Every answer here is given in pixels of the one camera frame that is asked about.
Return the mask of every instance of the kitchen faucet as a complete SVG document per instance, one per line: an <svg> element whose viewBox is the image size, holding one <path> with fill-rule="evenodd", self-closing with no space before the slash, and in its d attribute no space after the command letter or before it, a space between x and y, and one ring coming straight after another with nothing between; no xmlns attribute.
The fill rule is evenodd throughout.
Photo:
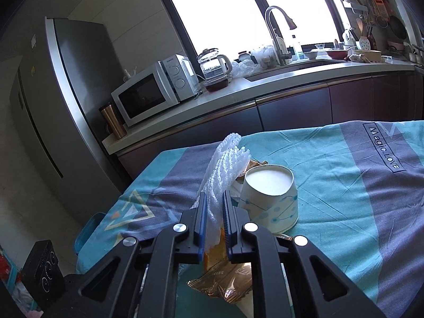
<svg viewBox="0 0 424 318"><path fill-rule="evenodd" d="M275 34L274 28L272 27L271 24L271 11L273 9L277 9L279 10L283 15L284 15L284 19L286 19L287 25L290 27L291 30L294 30L297 28L296 24L293 22L293 20L291 18L289 18L289 16L287 15L287 13L280 7L278 6L270 6L266 9L265 11L265 22L266 22L266 26L268 27L269 33L271 34L272 40L274 42L274 49L275 52L277 53L277 57L278 57L278 61L280 62L280 65L285 65L285 60L289 60L291 59L291 54L283 54L283 51L280 48L280 45L278 44L277 41L277 35Z"/></svg>

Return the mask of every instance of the copper tumbler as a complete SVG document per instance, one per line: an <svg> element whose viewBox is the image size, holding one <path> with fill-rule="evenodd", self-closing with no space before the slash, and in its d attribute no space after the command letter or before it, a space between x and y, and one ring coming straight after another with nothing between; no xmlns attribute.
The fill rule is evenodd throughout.
<svg viewBox="0 0 424 318"><path fill-rule="evenodd" d="M116 115L115 108L112 103L107 103L102 106L99 111L118 140L127 134L127 131Z"/></svg>

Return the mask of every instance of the paper cup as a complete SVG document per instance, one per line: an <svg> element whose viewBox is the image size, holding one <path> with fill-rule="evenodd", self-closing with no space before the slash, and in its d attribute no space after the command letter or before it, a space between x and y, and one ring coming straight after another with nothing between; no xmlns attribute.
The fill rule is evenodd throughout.
<svg viewBox="0 0 424 318"><path fill-rule="evenodd" d="M280 165L253 167L246 172L240 196L252 222L272 233L283 233L298 220L297 188L293 172Z"/></svg>

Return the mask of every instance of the countertop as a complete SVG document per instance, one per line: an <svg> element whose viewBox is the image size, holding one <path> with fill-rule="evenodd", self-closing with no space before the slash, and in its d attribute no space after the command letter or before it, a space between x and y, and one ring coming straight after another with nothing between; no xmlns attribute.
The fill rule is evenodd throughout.
<svg viewBox="0 0 424 318"><path fill-rule="evenodd" d="M278 74L253 82L245 78L234 78L224 89L216 92L204 92L196 99L184 101L173 108L167 109L146 121L142 121L128 128L127 135L120 140L116 140L113 134L109 135L103 140L103 145L106 147L109 154L113 154L138 141L157 134L158 132L162 132L168 128L180 125L207 113L237 103L252 101L260 96L269 95L296 86L306 86L314 82L322 82L358 74L414 70L415 63L393 59L393 64L342 62L321 65L319 67Z"/></svg>

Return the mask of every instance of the microwave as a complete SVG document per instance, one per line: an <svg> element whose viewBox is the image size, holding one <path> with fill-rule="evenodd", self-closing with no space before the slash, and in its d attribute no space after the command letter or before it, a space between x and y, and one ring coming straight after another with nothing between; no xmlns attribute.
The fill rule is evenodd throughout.
<svg viewBox="0 0 424 318"><path fill-rule="evenodd" d="M128 126L195 96L199 80L187 57L173 55L157 61L112 92Z"/></svg>

